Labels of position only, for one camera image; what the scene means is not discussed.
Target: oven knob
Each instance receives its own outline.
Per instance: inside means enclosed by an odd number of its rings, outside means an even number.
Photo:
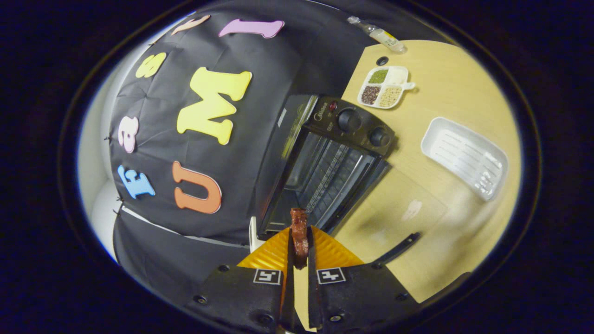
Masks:
[[[357,131],[361,127],[361,118],[357,111],[351,108],[343,109],[338,115],[338,127],[346,133]]]
[[[390,136],[384,128],[377,127],[369,134],[369,141],[373,146],[385,146],[390,142]]]

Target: black pepper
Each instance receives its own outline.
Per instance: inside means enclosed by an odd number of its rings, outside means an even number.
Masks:
[[[361,94],[361,102],[372,105],[380,93],[380,87],[367,86]]]

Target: white divided dish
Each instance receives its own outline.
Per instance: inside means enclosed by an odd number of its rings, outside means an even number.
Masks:
[[[485,201],[495,198],[507,175],[507,156],[499,147],[447,118],[431,121],[421,150],[460,177]]]
[[[387,70],[385,79],[380,83],[370,83],[369,80],[377,71]],[[408,69],[404,66],[381,66],[373,68],[361,85],[357,100],[360,104],[373,108],[390,109],[400,102],[402,93],[405,90],[415,88],[415,83],[406,82],[408,80]],[[378,87],[378,94],[373,103],[363,101],[363,93],[366,87]]]

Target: oven control panel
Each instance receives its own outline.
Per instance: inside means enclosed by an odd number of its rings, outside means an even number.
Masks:
[[[394,131],[370,112],[347,101],[320,96],[305,128],[340,143],[386,156],[396,140]]]

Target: black cloth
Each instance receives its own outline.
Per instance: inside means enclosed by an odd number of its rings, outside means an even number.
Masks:
[[[349,7],[361,6],[360,2]],[[182,235],[215,238],[221,241],[248,242],[249,219],[254,215],[254,188],[267,142],[285,99],[290,94],[325,93],[340,97],[346,88],[361,53],[376,41],[346,18],[350,13],[314,2],[288,0],[218,2],[200,9],[189,18],[210,14],[205,23],[171,36],[166,33],[133,66],[118,94],[111,123],[111,136],[117,138],[124,116],[138,117],[137,148],[131,154],[110,144],[113,177],[126,205],[152,222]],[[440,39],[440,35],[420,22],[404,17],[404,12],[377,17],[378,24],[396,30],[400,38]],[[228,22],[283,20],[279,34],[265,39],[257,34],[218,33]],[[158,72],[149,78],[136,78],[135,72],[149,55],[166,52]],[[222,146],[217,138],[187,130],[180,134],[176,123],[179,111],[201,98],[189,82],[199,67],[224,73],[252,72],[243,99],[232,102],[233,115],[215,118],[233,122],[230,142]],[[173,180],[172,163],[215,179],[222,190],[218,212],[205,214],[179,209],[173,191],[181,187],[195,197],[205,198],[206,190],[190,182]],[[126,170],[144,173],[156,195],[132,199],[117,173]]]
[[[237,265],[249,248],[190,239],[120,210],[113,228],[118,263],[149,291],[174,305],[192,300],[192,291],[221,264]]]

